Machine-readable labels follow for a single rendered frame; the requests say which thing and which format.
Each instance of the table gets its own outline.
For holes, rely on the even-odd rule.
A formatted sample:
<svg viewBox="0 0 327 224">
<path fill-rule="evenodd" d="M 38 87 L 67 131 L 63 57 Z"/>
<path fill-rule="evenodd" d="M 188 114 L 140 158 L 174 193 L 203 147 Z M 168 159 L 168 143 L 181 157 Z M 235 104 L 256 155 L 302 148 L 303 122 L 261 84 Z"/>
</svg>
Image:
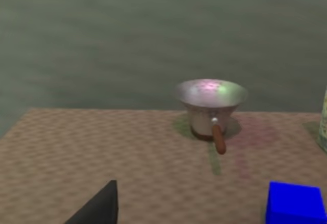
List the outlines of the table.
<svg viewBox="0 0 327 224">
<path fill-rule="evenodd" d="M 259 224 L 270 180 L 327 191 L 319 119 L 236 112 L 218 156 L 182 111 L 31 109 L 0 140 L 0 223 L 64 223 L 116 179 L 122 224 Z"/>
</svg>

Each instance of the pot handle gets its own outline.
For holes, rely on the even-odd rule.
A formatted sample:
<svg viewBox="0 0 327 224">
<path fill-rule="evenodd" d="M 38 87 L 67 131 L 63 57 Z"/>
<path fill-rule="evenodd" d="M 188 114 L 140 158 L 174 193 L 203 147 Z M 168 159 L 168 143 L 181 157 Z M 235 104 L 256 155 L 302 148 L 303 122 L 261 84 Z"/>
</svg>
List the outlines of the pot handle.
<svg viewBox="0 0 327 224">
<path fill-rule="evenodd" d="M 223 137 L 223 133 L 221 131 L 220 126 L 218 125 L 218 120 L 217 119 L 213 119 L 213 127 L 212 127 L 212 131 L 213 131 L 213 136 L 214 136 L 214 143 L 216 146 L 216 150 L 217 153 L 219 154 L 225 154 L 226 153 L 226 143 L 225 143 L 225 139 Z"/>
</svg>

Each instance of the black object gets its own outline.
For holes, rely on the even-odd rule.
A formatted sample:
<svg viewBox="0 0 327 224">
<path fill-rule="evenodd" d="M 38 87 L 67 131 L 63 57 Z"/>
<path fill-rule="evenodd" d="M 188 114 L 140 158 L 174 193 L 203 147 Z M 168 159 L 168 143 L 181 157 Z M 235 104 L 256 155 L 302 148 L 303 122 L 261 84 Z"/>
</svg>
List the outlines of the black object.
<svg viewBox="0 0 327 224">
<path fill-rule="evenodd" d="M 65 224 L 117 224 L 117 181 L 110 181 Z"/>
</svg>

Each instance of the blue box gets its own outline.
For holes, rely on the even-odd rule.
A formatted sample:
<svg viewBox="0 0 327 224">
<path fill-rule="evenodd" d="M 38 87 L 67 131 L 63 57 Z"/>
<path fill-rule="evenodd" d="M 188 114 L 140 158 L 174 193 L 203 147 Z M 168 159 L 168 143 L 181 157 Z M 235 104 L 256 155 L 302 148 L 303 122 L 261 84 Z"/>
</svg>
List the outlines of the blue box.
<svg viewBox="0 0 327 224">
<path fill-rule="evenodd" d="M 266 224 L 325 224 L 320 189 L 270 182 Z"/>
</svg>

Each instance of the pot base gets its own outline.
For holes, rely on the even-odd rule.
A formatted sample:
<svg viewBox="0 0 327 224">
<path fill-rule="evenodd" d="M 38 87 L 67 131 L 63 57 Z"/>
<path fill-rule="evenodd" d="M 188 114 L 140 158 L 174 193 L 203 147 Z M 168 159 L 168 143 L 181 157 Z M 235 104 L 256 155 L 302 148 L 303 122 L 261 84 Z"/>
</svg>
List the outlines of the pot base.
<svg viewBox="0 0 327 224">
<path fill-rule="evenodd" d="M 201 141 L 213 141 L 214 137 L 213 136 L 207 136 L 207 135 L 201 135 L 199 133 L 197 133 L 192 127 L 191 127 L 191 132 L 192 134 L 199 140 Z"/>
</svg>

